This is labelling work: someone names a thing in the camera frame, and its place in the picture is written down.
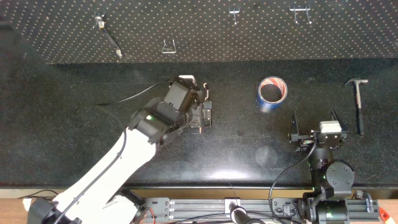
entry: claw hammer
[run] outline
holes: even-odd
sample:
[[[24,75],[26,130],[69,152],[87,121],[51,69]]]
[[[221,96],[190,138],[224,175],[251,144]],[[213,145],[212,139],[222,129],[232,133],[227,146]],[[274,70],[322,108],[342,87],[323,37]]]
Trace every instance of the claw hammer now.
[[[355,90],[356,90],[356,105],[357,105],[357,110],[356,110],[356,115],[358,119],[358,134],[359,136],[364,136],[364,126],[363,126],[363,115],[362,115],[362,106],[361,106],[361,94],[359,93],[359,84],[363,83],[366,84],[368,83],[367,79],[360,79],[360,78],[352,78],[350,79],[347,83],[349,84],[350,82],[353,82],[355,85]]]

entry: roll of blue tape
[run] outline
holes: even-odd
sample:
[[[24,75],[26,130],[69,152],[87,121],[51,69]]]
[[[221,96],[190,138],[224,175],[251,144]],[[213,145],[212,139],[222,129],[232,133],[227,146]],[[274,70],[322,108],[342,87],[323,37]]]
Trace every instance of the roll of blue tape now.
[[[265,85],[275,85],[279,88],[280,92],[282,93],[281,98],[277,101],[271,102],[265,99],[265,96],[262,95],[261,89]],[[273,110],[280,106],[280,104],[285,100],[287,96],[287,85],[283,79],[279,77],[267,77],[261,81],[259,88],[257,90],[257,100],[261,105],[261,110],[266,112],[269,110]]]

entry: black countertop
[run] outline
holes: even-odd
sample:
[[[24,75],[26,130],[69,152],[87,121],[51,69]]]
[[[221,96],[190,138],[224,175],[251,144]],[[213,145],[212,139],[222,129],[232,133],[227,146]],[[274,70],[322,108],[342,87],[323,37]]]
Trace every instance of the black countertop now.
[[[1,83],[1,187],[72,185],[121,134],[116,122],[93,105],[181,74],[209,84],[213,125],[202,134],[186,129],[135,172],[127,187],[229,187],[228,181],[236,187],[270,187],[286,167],[305,156],[286,141],[291,112],[296,111],[304,134],[329,120],[330,108],[350,130],[334,156],[355,168],[354,186],[398,187],[398,60],[51,66],[30,55],[23,60],[23,51],[12,54],[0,58],[1,67],[7,68]],[[261,113],[256,89],[263,78],[273,75],[285,80],[289,92],[280,108]],[[363,138],[356,134],[353,87],[344,86],[353,77],[369,79],[361,85]],[[133,111],[167,91],[164,84],[110,110],[127,124]],[[308,166],[291,170],[278,186],[310,187]]]

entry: black pegboard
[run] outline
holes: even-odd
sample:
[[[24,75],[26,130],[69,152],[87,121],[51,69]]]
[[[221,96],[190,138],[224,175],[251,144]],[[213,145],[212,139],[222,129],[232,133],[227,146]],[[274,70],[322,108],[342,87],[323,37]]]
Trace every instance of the black pegboard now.
[[[47,63],[216,62],[398,56],[398,3],[368,1],[11,1],[0,15]],[[294,21],[292,6],[310,6]],[[239,9],[234,25],[230,9]],[[106,27],[123,53],[93,28]],[[177,53],[162,54],[163,41]]]

